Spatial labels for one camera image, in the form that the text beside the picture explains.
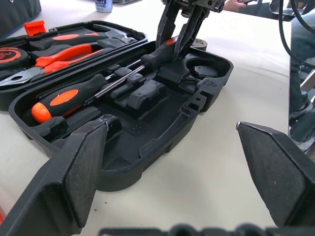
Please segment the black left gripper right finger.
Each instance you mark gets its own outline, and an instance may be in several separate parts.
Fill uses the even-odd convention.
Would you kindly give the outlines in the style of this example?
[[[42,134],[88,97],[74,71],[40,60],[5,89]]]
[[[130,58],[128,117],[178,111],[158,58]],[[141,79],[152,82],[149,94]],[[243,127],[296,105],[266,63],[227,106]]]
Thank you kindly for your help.
[[[315,225],[315,163],[283,132],[236,125],[254,185],[278,227]]]

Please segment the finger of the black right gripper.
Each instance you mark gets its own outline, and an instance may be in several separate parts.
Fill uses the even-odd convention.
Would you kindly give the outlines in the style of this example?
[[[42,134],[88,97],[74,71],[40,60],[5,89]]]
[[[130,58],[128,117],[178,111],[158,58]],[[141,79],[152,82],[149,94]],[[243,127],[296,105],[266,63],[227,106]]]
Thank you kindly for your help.
[[[194,6],[188,21],[182,26],[180,34],[177,37],[174,52],[173,61],[178,61],[184,57],[196,39],[202,22],[209,16],[210,11]]]
[[[156,48],[159,48],[172,37],[179,9],[180,6],[175,2],[165,2],[165,8],[157,29]]]

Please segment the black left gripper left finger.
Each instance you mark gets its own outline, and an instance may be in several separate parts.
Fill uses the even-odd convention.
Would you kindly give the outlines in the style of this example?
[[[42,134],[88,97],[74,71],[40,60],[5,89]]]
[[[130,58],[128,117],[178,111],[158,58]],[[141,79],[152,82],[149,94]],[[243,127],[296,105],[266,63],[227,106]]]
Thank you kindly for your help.
[[[86,225],[108,132],[106,121],[74,131],[35,174],[0,227],[2,236],[72,236]]]

